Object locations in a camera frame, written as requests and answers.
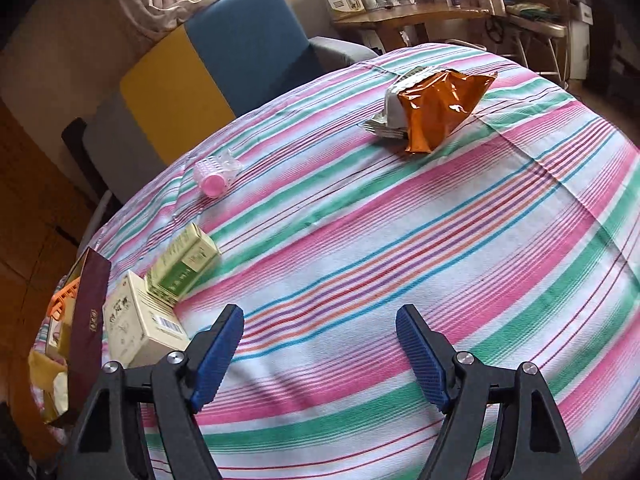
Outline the wooden chair with items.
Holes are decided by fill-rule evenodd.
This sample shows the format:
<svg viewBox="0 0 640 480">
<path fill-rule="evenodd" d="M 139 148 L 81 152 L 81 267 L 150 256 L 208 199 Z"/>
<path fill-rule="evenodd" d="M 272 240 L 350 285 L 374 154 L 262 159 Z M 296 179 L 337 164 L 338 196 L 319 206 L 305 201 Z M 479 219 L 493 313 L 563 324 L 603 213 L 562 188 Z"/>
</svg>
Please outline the wooden chair with items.
<svg viewBox="0 0 640 480">
<path fill-rule="evenodd" d="M 593 16 L 582 0 L 502 0 L 503 16 L 485 23 L 488 38 L 538 75 L 563 87 L 584 81 Z"/>
</svg>

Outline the beige illustrated tea box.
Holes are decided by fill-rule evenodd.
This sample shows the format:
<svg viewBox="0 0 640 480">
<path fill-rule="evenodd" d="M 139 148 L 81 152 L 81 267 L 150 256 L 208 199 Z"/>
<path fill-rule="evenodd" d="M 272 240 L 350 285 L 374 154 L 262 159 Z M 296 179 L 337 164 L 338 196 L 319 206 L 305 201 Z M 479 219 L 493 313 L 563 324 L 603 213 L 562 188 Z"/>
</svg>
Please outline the beige illustrated tea box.
<svg viewBox="0 0 640 480">
<path fill-rule="evenodd" d="M 148 293 L 145 281 L 128 271 L 103 305 L 108 352 L 125 368 L 154 365 L 190 344 L 172 307 Z"/>
</svg>

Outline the green and white carton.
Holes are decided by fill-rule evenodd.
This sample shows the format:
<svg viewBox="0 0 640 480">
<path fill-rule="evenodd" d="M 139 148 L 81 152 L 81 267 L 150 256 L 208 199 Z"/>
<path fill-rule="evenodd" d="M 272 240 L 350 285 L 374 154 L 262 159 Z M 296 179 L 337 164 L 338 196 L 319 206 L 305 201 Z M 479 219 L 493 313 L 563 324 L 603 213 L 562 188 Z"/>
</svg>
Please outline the green and white carton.
<svg viewBox="0 0 640 480">
<path fill-rule="evenodd" d="M 146 290 L 164 304 L 175 307 L 219 256 L 215 242 L 191 222 L 146 272 Z"/>
</svg>

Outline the gold and maroon storage box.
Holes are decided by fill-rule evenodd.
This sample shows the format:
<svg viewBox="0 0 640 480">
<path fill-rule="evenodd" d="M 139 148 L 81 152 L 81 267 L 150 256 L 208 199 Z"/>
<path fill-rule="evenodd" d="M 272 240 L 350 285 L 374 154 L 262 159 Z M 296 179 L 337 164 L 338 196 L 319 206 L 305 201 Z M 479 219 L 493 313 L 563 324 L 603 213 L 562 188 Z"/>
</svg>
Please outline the gold and maroon storage box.
<svg viewBox="0 0 640 480">
<path fill-rule="evenodd" d="M 29 352 L 29 379 L 41 393 L 41 415 L 50 427 L 73 425 L 100 374 L 110 273 L 107 258 L 86 248 L 58 288 L 80 278 L 76 300 L 60 322 L 46 316 L 43 347 Z"/>
</svg>

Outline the orange and white snack bag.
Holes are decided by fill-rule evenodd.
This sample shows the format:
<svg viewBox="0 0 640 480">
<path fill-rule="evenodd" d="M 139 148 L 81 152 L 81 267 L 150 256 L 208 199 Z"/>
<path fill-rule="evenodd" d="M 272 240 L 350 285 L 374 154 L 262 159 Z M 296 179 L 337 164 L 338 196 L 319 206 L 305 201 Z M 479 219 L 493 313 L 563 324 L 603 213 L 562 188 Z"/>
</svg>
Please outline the orange and white snack bag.
<svg viewBox="0 0 640 480">
<path fill-rule="evenodd" d="M 416 67 L 390 84 L 383 109 L 361 127 L 380 138 L 405 141 L 410 154 L 431 154 L 471 116 L 496 79 L 496 73 Z"/>
</svg>

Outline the striped tablecloth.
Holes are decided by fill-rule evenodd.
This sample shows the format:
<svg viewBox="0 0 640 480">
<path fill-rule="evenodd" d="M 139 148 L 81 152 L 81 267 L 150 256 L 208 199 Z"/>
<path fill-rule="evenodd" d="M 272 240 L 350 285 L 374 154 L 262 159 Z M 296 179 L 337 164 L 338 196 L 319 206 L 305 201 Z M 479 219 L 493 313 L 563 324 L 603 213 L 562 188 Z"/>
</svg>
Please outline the striped tablecloth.
<svg viewBox="0 0 640 480">
<path fill-rule="evenodd" d="M 497 74 L 431 154 L 361 127 L 419 66 Z M 243 168 L 209 198 L 194 165 L 224 150 Z M 305 84 L 183 155 L 91 244 L 117 284 L 191 222 L 220 258 L 182 326 L 245 315 L 198 414 L 224 478 L 416 478 L 442 415 L 399 347 L 404 304 L 488 365 L 538 365 L 583 467 L 638 412 L 638 150 L 505 58 L 426 44 Z"/>
</svg>

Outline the wooden side table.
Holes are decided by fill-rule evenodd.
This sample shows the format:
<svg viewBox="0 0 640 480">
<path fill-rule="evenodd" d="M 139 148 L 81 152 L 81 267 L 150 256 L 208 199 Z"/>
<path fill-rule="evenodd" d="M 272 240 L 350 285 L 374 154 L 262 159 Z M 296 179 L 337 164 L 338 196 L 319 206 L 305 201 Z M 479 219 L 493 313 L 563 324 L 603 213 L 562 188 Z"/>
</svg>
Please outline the wooden side table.
<svg viewBox="0 0 640 480">
<path fill-rule="evenodd" d="M 334 28 L 348 36 L 351 32 L 372 30 L 386 52 L 406 46 L 401 32 L 409 26 L 416 30 L 418 44 L 430 41 L 425 24 L 450 20 L 480 20 L 488 18 L 491 12 L 483 8 L 457 8 L 446 3 L 416 3 L 408 6 L 349 14 L 334 21 Z"/>
</svg>

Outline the orange plastic rack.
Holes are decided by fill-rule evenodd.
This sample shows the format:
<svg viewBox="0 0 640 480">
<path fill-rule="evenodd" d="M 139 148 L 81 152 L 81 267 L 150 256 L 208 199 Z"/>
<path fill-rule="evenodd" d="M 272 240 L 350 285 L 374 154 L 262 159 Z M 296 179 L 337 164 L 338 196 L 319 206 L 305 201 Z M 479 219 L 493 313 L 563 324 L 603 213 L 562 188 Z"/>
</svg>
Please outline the orange plastic rack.
<svg viewBox="0 0 640 480">
<path fill-rule="evenodd" d="M 76 300 L 79 282 L 80 278 L 74 278 L 51 297 L 47 310 L 49 318 L 56 322 L 64 318 L 66 307 Z"/>
</svg>

